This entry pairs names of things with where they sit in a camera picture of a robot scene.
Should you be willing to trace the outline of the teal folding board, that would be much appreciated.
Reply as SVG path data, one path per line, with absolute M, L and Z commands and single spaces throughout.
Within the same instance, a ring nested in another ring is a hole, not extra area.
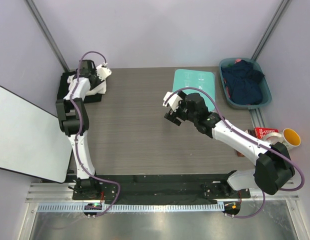
M 215 102 L 215 75 L 208 71 L 177 69 L 174 73 L 172 91 L 193 87 L 206 92 Z

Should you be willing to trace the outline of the teal plastic basket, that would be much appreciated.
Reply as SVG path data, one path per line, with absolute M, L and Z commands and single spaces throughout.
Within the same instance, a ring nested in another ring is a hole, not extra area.
M 238 110 L 253 110 L 272 101 L 260 65 L 250 58 L 226 58 L 219 63 L 222 88 L 228 104 Z

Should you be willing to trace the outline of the white yellow floral mug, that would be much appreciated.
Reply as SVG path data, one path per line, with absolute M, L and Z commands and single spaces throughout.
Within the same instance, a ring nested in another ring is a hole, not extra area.
M 282 143 L 288 151 L 301 145 L 300 136 L 291 128 L 285 128 L 281 132 L 268 133 L 262 140 L 273 145 L 277 142 Z

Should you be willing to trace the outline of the red book stack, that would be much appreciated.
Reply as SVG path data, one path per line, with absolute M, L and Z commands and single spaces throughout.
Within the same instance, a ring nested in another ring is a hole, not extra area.
M 257 139 L 262 139 L 267 134 L 278 133 L 279 130 L 276 128 L 255 127 L 254 129 L 247 129 L 245 132 Z

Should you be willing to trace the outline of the aluminium rail frame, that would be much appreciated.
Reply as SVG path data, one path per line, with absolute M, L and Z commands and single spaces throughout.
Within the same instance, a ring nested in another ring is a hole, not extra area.
M 32 184 L 23 240 L 294 240 L 296 195 L 232 191 L 226 178 L 242 159 L 225 144 L 183 129 L 158 114 L 147 126 L 151 140 L 141 155 L 161 163 L 151 174 L 108 175 L 105 201 L 75 199 L 71 183 Z

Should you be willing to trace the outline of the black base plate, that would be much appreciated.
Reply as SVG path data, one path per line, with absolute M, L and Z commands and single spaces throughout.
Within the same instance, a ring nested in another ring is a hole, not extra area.
M 229 173 L 102 175 L 100 197 L 72 198 L 101 199 L 117 205 L 200 205 L 223 199 L 249 199 L 250 189 L 257 188 L 232 190 L 227 184 Z M 66 182 L 75 185 L 75 178 L 68 175 Z

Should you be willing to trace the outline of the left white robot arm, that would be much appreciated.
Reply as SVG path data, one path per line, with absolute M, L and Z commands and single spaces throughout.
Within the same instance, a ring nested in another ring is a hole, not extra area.
M 104 65 L 82 59 L 76 71 L 65 72 L 60 79 L 55 107 L 60 130 L 69 140 L 76 165 L 73 190 L 75 200 L 95 200 L 102 194 L 88 146 L 90 120 L 85 107 L 86 97 L 102 95 L 106 83 Z

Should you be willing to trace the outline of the dark blue clothes pile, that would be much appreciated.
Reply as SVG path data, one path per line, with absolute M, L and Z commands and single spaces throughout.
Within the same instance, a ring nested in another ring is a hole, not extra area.
M 258 105 L 263 101 L 259 84 L 265 75 L 254 69 L 252 62 L 237 59 L 234 64 L 221 68 L 228 97 L 238 105 Z

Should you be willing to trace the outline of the white board panel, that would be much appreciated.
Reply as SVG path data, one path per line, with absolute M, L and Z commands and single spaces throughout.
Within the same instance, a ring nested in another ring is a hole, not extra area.
M 0 169 L 63 183 L 71 154 L 57 117 L 0 86 Z

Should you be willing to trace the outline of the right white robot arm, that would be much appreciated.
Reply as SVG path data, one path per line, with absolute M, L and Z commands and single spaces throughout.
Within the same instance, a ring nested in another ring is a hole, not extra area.
M 164 116 L 167 120 L 178 126 L 189 121 L 203 135 L 223 142 L 253 163 L 251 170 L 229 173 L 226 182 L 220 186 L 225 197 L 231 198 L 239 190 L 249 188 L 259 188 L 268 195 L 275 195 L 295 175 L 284 144 L 271 144 L 240 130 L 217 110 L 209 111 L 199 93 L 167 92 L 163 106 L 169 108 Z

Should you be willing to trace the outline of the white printed t shirt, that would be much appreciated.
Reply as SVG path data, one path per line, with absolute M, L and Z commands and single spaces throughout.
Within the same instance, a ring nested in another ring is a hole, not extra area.
M 67 79 L 68 86 L 68 94 L 64 97 L 64 99 L 69 100 L 72 94 L 73 98 L 82 98 L 84 99 L 86 96 L 94 96 L 96 94 L 105 94 L 107 90 L 107 84 L 105 79 L 101 79 L 97 77 L 97 80 L 93 83 L 88 78 L 80 77 L 79 83 L 77 83 L 77 79 L 75 75 L 69 76 Z

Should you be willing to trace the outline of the folded black t shirt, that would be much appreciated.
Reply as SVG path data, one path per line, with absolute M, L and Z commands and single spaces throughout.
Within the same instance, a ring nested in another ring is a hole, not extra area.
M 70 91 L 71 89 L 71 84 L 68 83 L 69 77 L 72 80 L 73 76 L 75 75 L 75 72 L 64 72 L 61 77 L 60 77 L 60 84 L 57 92 L 57 100 L 63 99 Z M 102 95 L 106 93 L 107 90 L 107 84 L 106 81 L 104 80 L 101 84 L 101 89 L 99 92 L 93 95 L 87 95 L 84 99 L 85 104 L 90 104 L 90 103 L 97 103 L 102 100 Z

